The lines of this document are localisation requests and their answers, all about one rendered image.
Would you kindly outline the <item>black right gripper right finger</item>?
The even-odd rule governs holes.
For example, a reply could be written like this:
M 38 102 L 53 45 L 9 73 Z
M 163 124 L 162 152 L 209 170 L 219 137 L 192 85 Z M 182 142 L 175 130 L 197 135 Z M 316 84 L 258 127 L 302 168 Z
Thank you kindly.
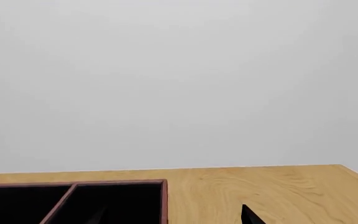
M 241 221 L 242 224 L 265 224 L 247 205 L 242 205 Z

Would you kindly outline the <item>brown compartment caddy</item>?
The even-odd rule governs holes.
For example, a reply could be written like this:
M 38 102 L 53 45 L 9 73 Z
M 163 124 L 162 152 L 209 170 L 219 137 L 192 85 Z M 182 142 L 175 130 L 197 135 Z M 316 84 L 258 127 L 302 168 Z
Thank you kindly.
M 164 179 L 0 184 L 0 224 L 168 224 Z

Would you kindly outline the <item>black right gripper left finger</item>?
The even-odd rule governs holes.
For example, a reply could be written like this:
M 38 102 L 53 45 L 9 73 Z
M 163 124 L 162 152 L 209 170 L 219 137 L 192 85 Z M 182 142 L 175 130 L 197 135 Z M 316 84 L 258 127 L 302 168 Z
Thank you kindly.
M 107 207 L 100 208 L 85 224 L 100 224 Z

